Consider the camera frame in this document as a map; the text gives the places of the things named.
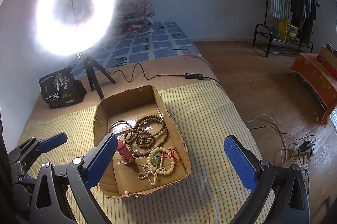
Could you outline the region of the green jade pendant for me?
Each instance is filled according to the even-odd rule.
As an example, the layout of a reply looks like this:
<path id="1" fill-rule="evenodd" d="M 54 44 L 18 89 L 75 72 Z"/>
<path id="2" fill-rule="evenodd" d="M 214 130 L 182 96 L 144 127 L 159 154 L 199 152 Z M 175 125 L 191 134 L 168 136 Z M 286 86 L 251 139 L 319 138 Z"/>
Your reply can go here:
<path id="1" fill-rule="evenodd" d="M 152 166 L 158 167 L 160 165 L 162 154 L 161 152 L 156 152 L 151 158 Z"/>

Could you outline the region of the blue patterned blanket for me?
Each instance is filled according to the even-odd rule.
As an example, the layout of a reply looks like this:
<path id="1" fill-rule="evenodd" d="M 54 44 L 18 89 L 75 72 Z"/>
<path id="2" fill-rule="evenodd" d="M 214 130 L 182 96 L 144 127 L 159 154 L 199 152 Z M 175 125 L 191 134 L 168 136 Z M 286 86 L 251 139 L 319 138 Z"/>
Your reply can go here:
<path id="1" fill-rule="evenodd" d="M 201 54 L 177 23 L 156 21 L 150 32 L 106 41 L 94 47 L 90 55 L 111 69 L 162 57 Z"/>

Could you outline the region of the black snack bag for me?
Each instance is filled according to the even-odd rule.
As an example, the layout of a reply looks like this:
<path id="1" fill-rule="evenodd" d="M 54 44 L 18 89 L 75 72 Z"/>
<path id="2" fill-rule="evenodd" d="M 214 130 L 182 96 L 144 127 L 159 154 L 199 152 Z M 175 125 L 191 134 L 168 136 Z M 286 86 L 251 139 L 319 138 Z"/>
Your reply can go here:
<path id="1" fill-rule="evenodd" d="M 70 66 L 39 79 L 41 96 L 50 109 L 79 104 L 86 95 L 80 80 L 76 80 Z"/>

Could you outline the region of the striped cloth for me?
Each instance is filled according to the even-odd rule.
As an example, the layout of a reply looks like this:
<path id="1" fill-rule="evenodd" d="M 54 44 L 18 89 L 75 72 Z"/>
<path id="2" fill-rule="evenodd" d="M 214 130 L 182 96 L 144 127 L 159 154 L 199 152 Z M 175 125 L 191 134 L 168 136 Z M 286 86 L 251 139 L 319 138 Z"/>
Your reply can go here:
<path id="1" fill-rule="evenodd" d="M 157 91 L 184 138 L 191 176 L 152 194 L 121 199 L 107 197 L 98 185 L 91 190 L 94 198 L 112 223 L 229 223 L 250 191 L 242 185 L 223 144 L 228 135 L 234 135 L 260 157 L 253 136 L 234 103 L 213 81 Z M 60 132 L 67 135 L 67 142 L 39 156 L 29 169 L 30 176 L 36 177 L 44 162 L 68 164 L 96 146 L 97 106 L 37 112 L 37 118 L 25 126 L 21 142 Z"/>

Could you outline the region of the cardboard box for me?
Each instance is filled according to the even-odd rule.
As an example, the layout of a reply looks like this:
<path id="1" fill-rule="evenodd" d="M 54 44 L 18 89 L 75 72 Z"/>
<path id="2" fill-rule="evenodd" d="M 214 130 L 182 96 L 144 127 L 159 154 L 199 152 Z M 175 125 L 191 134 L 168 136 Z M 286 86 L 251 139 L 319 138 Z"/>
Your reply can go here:
<path id="1" fill-rule="evenodd" d="M 99 182 L 104 195 L 121 199 L 152 194 L 191 176 L 184 138 L 154 86 L 141 86 L 104 98 L 94 118 L 95 145 L 116 121 L 127 121 L 133 127 L 115 135 L 127 145 L 135 162 L 123 164 L 116 151 Z M 151 164 L 156 152 L 162 154 L 158 167 Z"/>

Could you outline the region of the white power strip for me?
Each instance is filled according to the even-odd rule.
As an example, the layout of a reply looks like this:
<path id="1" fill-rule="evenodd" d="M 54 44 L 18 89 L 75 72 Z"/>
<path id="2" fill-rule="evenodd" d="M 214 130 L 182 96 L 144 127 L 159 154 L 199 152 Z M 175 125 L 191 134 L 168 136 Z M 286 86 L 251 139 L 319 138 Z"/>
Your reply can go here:
<path id="1" fill-rule="evenodd" d="M 315 141 L 303 141 L 302 144 L 291 143 L 281 148 L 282 166 L 286 167 L 291 162 L 298 163 L 304 174 L 308 169 L 314 154 Z"/>

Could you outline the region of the yellow box on rack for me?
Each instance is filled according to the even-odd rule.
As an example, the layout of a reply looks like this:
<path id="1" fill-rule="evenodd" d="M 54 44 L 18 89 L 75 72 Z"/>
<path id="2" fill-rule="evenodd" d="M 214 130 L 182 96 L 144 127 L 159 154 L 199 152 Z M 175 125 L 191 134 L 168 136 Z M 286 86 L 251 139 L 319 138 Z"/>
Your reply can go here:
<path id="1" fill-rule="evenodd" d="M 286 21 L 280 21 L 278 25 L 278 31 L 281 33 L 281 40 L 295 43 L 298 37 L 299 28 Z"/>

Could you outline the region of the orange covered bench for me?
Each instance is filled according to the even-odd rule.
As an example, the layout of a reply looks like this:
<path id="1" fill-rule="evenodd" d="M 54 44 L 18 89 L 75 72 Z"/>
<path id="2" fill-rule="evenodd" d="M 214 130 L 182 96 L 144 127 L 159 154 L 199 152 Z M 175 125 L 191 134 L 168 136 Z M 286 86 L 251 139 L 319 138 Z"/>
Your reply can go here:
<path id="1" fill-rule="evenodd" d="M 298 74 L 312 87 L 326 109 L 322 124 L 328 124 L 328 117 L 336 107 L 336 73 L 323 64 L 323 57 L 314 53 L 300 53 L 289 70 Z"/>

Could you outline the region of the black cord bangle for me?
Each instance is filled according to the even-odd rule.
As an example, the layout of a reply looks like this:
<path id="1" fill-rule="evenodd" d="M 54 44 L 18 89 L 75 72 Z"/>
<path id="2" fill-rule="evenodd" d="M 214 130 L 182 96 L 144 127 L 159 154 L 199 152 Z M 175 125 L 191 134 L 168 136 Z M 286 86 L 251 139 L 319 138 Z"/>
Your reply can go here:
<path id="1" fill-rule="evenodd" d="M 113 134 L 120 134 L 124 130 L 132 128 L 133 127 L 127 121 L 116 121 L 109 126 L 108 132 Z"/>

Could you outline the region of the black metal clothes rack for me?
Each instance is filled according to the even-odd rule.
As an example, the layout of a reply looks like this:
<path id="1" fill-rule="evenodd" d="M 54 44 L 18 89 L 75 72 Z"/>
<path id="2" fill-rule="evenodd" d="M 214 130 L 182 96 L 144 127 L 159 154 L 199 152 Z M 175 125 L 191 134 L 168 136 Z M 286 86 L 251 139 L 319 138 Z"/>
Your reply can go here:
<path id="1" fill-rule="evenodd" d="M 319 0 L 266 0 L 262 23 L 255 25 L 253 44 L 265 57 L 313 52 L 311 40 Z"/>

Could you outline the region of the floral pillows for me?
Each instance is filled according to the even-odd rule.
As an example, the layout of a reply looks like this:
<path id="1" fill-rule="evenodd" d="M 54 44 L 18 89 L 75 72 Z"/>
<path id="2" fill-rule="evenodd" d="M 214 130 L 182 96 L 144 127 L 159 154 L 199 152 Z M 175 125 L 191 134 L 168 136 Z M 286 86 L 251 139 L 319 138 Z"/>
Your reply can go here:
<path id="1" fill-rule="evenodd" d="M 117 35 L 145 32 L 152 28 L 153 16 L 155 11 L 148 0 L 120 4 L 114 8 L 112 32 Z"/>

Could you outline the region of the black tripod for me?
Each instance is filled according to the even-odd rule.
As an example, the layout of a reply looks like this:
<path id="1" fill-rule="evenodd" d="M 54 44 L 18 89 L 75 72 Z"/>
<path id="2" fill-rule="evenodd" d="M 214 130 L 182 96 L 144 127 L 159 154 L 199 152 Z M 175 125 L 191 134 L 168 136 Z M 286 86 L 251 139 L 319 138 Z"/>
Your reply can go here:
<path id="1" fill-rule="evenodd" d="M 103 100 L 104 94 L 94 71 L 94 67 L 96 67 L 112 84 L 116 84 L 116 81 L 110 76 L 106 69 L 94 60 L 88 53 L 79 52 L 76 54 L 76 57 L 84 62 L 84 68 L 86 70 L 91 91 L 96 90 L 100 99 Z"/>

